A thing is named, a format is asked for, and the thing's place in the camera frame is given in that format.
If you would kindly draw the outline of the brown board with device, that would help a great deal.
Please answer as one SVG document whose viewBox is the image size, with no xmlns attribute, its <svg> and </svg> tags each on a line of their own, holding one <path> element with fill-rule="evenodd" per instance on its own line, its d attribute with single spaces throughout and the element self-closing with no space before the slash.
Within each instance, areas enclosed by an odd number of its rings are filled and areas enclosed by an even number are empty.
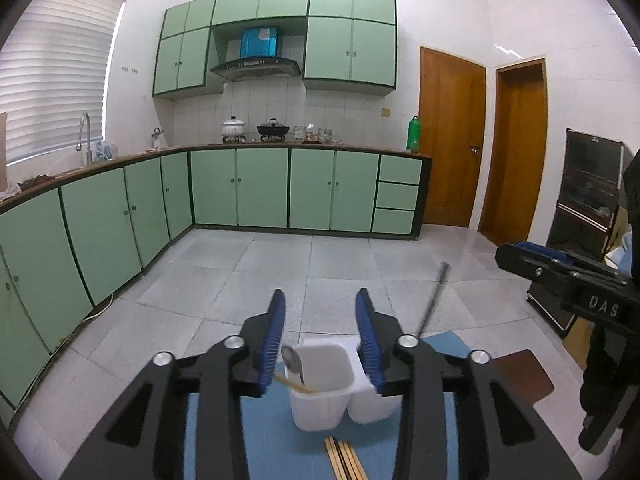
<svg viewBox="0 0 640 480">
<path fill-rule="evenodd" d="M 0 192 L 8 188 L 8 176 L 6 175 L 6 124 L 8 114 L 0 114 Z"/>
</svg>

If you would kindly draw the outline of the brown wooden stool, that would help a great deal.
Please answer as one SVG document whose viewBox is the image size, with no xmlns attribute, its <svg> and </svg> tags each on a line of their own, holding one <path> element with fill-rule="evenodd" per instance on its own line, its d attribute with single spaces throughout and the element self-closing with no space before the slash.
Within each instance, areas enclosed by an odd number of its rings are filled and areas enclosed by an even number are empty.
<svg viewBox="0 0 640 480">
<path fill-rule="evenodd" d="M 530 405 L 550 396 L 554 390 L 549 375 L 530 349 L 500 356 L 495 359 L 495 366 L 509 387 Z"/>
</svg>

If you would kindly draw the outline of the black chopstick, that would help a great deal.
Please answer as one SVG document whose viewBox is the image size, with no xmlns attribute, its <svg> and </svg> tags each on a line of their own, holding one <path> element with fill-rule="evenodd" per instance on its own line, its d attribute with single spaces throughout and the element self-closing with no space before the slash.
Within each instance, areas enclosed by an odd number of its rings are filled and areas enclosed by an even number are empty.
<svg viewBox="0 0 640 480">
<path fill-rule="evenodd" d="M 341 465 L 343 467 L 345 477 L 348 480 L 357 480 L 358 476 L 356 473 L 356 469 L 354 468 L 354 465 L 352 464 L 352 461 L 348 456 L 345 443 L 337 439 L 333 439 L 333 444 L 334 444 L 334 448 L 336 449 L 336 454 L 341 461 Z"/>
</svg>

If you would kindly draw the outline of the white window blind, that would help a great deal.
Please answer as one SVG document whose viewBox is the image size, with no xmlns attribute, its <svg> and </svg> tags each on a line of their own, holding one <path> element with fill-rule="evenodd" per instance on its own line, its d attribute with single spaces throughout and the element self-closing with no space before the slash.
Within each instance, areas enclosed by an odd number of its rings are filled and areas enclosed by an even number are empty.
<svg viewBox="0 0 640 480">
<path fill-rule="evenodd" d="M 126 0 L 32 0 L 1 49 L 6 161 L 76 148 L 87 112 L 104 139 L 113 44 Z"/>
</svg>

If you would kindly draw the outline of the black wok pan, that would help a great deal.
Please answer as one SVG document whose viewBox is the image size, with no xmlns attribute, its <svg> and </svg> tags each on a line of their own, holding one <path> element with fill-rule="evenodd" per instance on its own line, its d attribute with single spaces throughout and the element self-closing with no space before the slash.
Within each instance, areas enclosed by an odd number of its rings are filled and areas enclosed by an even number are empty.
<svg viewBox="0 0 640 480">
<path fill-rule="evenodd" d="M 274 117 L 258 125 L 256 129 L 262 142 L 284 142 L 290 131 L 289 126 L 281 124 Z"/>
</svg>

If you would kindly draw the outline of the metal spoon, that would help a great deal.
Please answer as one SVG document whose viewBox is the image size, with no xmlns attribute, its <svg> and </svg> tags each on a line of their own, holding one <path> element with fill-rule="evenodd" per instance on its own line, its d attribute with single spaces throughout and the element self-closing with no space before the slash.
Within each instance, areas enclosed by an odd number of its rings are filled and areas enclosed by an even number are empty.
<svg viewBox="0 0 640 480">
<path fill-rule="evenodd" d="M 281 356 L 285 366 L 292 374 L 296 374 L 302 384 L 304 384 L 304 372 L 302 359 L 298 352 L 288 344 L 281 347 Z"/>
</svg>

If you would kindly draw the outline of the left wooden door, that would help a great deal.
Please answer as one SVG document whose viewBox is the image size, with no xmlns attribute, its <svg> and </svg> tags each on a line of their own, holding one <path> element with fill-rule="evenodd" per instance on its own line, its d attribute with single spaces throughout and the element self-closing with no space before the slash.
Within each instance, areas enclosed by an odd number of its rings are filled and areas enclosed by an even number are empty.
<svg viewBox="0 0 640 480">
<path fill-rule="evenodd" d="M 420 153 L 432 160 L 423 221 L 466 228 L 482 161 L 486 68 L 421 48 L 419 119 Z"/>
</svg>

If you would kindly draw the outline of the red patterned chopstick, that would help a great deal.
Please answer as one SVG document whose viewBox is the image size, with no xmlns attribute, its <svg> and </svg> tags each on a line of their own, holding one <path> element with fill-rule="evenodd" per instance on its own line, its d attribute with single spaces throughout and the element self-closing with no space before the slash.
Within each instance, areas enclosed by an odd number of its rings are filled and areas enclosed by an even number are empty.
<svg viewBox="0 0 640 480">
<path fill-rule="evenodd" d="M 364 472 L 363 466 L 355 452 L 354 447 L 350 442 L 343 441 L 341 443 L 344 453 L 352 464 L 352 469 L 355 471 L 355 478 L 358 480 L 368 480 L 367 474 Z"/>
</svg>

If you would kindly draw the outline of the wooden door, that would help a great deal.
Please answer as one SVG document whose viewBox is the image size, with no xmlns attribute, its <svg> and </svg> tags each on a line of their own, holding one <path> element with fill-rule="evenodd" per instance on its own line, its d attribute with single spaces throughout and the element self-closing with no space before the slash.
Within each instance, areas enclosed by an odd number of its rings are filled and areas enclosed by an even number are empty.
<svg viewBox="0 0 640 480">
<path fill-rule="evenodd" d="M 482 161 L 486 68 L 421 48 L 419 119 L 420 153 L 432 160 L 423 221 L 466 228 Z"/>
<path fill-rule="evenodd" d="M 499 68 L 494 140 L 478 227 L 496 245 L 528 237 L 544 172 L 547 131 L 544 60 Z"/>
</svg>

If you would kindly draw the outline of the black plastic spoon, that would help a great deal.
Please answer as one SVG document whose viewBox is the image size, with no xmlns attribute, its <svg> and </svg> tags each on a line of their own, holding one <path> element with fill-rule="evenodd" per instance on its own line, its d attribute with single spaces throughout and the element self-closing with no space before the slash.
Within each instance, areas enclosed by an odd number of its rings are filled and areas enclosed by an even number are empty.
<svg viewBox="0 0 640 480">
<path fill-rule="evenodd" d="M 440 296 L 442 296 L 442 291 L 444 290 L 444 287 L 447 283 L 450 269 L 451 269 L 451 266 L 446 261 L 444 261 L 440 265 L 436 284 L 432 291 L 430 300 L 428 300 L 428 303 L 422 315 L 418 329 L 416 330 L 416 338 L 420 338 L 422 336 L 422 334 L 426 331 L 428 324 L 430 324 L 431 322 L 431 319 L 439 303 Z"/>
</svg>

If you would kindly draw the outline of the glass jars on counter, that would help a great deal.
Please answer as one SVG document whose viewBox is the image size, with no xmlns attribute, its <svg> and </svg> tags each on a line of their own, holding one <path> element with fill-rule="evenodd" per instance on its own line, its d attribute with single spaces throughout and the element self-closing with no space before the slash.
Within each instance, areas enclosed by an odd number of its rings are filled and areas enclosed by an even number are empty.
<svg viewBox="0 0 640 480">
<path fill-rule="evenodd" d="M 293 126 L 292 139 L 294 142 L 309 144 L 332 144 L 334 142 L 331 128 L 316 128 L 313 124 Z"/>
</svg>

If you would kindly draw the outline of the light bamboo chopstick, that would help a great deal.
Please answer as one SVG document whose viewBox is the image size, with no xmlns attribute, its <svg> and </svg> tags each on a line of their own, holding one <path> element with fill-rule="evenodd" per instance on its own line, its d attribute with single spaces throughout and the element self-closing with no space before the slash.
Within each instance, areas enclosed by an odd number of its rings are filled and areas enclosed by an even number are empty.
<svg viewBox="0 0 640 480">
<path fill-rule="evenodd" d="M 273 380 L 275 382 L 278 382 L 279 384 L 285 385 L 288 388 L 294 390 L 294 391 L 298 391 L 300 393 L 303 394 L 315 394 L 316 390 L 311 389 L 303 384 L 300 384 L 299 382 L 293 382 L 291 379 L 288 379 L 280 374 L 274 374 L 273 375 Z"/>
</svg>

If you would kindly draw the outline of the green upper wall cabinets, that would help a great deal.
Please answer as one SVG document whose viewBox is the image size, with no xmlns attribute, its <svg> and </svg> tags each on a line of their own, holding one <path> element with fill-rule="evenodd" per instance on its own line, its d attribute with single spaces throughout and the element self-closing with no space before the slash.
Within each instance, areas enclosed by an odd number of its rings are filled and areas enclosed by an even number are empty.
<svg viewBox="0 0 640 480">
<path fill-rule="evenodd" d="M 210 70 L 240 58 L 245 29 L 266 26 L 308 89 L 386 96 L 397 86 L 396 0 L 192 0 L 164 14 L 154 96 L 221 92 L 235 81 Z"/>
</svg>

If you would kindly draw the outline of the chrome sink faucet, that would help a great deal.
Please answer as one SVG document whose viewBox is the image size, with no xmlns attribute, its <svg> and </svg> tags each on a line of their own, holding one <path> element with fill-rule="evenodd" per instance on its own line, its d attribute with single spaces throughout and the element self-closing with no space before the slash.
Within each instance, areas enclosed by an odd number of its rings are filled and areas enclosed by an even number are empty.
<svg viewBox="0 0 640 480">
<path fill-rule="evenodd" d="M 81 115 L 79 123 L 79 136 L 75 150 L 85 152 L 85 164 L 91 166 L 93 164 L 93 154 L 91 149 L 91 122 L 87 112 Z"/>
</svg>

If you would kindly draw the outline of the black glass cabinet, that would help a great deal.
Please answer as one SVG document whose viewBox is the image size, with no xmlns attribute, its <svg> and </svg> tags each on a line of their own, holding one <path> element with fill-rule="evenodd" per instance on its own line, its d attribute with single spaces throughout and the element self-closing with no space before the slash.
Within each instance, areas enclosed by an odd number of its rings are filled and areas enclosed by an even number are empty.
<svg viewBox="0 0 640 480">
<path fill-rule="evenodd" d="M 627 222 L 623 142 L 566 130 L 559 198 L 547 247 L 601 262 Z"/>
</svg>

